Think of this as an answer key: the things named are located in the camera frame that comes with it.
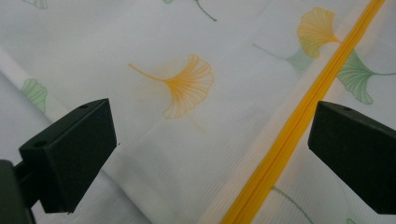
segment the zipper teeth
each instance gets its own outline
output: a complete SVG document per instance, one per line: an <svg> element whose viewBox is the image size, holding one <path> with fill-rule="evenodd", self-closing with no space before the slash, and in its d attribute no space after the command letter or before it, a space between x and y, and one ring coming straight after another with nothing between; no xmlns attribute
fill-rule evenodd
<svg viewBox="0 0 396 224"><path fill-rule="evenodd" d="M224 216L222 223L249 223L255 217L314 117L317 101L323 99L347 57L359 43L384 2L385 0L371 0L361 13L346 39L290 115L267 155Z"/></svg>

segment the green ginkgo leaf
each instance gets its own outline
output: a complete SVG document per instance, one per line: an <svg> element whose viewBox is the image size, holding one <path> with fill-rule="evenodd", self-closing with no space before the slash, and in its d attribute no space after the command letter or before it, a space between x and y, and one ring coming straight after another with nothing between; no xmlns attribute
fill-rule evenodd
<svg viewBox="0 0 396 224"><path fill-rule="evenodd" d="M46 98L47 90L35 79L26 79L21 89L23 95L25 95L37 108L45 113L46 112Z"/></svg>
<svg viewBox="0 0 396 224"><path fill-rule="evenodd" d="M374 74L372 70L363 64L356 51L353 50L338 74L338 79L348 91L352 92L357 100L370 105L373 103L373 99L367 92L367 82Z"/></svg>

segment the clamp jaw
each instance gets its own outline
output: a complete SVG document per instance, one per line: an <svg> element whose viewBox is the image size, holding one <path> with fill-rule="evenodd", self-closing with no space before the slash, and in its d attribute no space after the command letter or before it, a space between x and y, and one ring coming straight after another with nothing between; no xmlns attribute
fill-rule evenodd
<svg viewBox="0 0 396 224"><path fill-rule="evenodd" d="M30 208L72 213L117 146L108 99L81 105L0 161L0 223L35 223Z"/></svg>

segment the leaf stem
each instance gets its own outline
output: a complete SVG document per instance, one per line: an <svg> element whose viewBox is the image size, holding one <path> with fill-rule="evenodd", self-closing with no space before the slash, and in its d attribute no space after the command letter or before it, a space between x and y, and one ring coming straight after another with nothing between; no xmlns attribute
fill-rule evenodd
<svg viewBox="0 0 396 224"><path fill-rule="evenodd" d="M217 21L215 18L213 18L211 15L209 15L209 13L207 13L202 7L201 4L199 3L199 0L194 0L198 7L206 14L206 16L208 16L212 21Z"/></svg>
<svg viewBox="0 0 396 224"><path fill-rule="evenodd" d="M306 219L309 221L309 223L314 224L314 222L312 221L312 219L309 217L309 215L303 210L303 208L297 204L297 202L295 202L288 194L286 194L285 192L283 192L281 189L277 188L276 186L273 186L272 188L273 191L277 192L278 194L282 195L286 200L288 200L289 202L291 202L292 204L294 204L294 206L301 212L303 213L304 217L306 217Z"/></svg>
<svg viewBox="0 0 396 224"><path fill-rule="evenodd" d="M142 74L142 75L145 76L145 77L149 77L149 78L152 78L152 79L157 80L157 81L163 81L163 80L160 79L160 78L154 77L154 76L152 76L152 75L150 75L150 74L147 74L147 73L143 72L142 70L140 70L139 68L137 68L136 66L134 66L132 63L128 63L128 66L130 66L130 67L131 67L132 69L134 69L136 72Z"/></svg>
<svg viewBox="0 0 396 224"><path fill-rule="evenodd" d="M267 54L269 54L269 55L271 55L271 56L273 56L273 57L276 57L276 58L278 58L278 59L282 59L282 58L280 58L279 56L273 54L272 52L270 52L270 51L264 49L263 47L261 47L261 46L259 46L259 45L257 45L257 44L254 44L254 43L253 43L253 47L256 48L256 49L260 49L260 50L266 52Z"/></svg>

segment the zipper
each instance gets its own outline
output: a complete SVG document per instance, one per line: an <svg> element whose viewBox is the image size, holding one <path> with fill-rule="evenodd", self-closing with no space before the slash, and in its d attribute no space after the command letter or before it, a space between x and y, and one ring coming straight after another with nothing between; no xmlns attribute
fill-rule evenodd
<svg viewBox="0 0 396 224"><path fill-rule="evenodd" d="M347 57L359 43L384 3L385 0L371 0L361 13L346 39L294 109L267 155L241 190L221 223L249 223L256 216L314 117L318 101L324 98L347 61Z"/></svg>

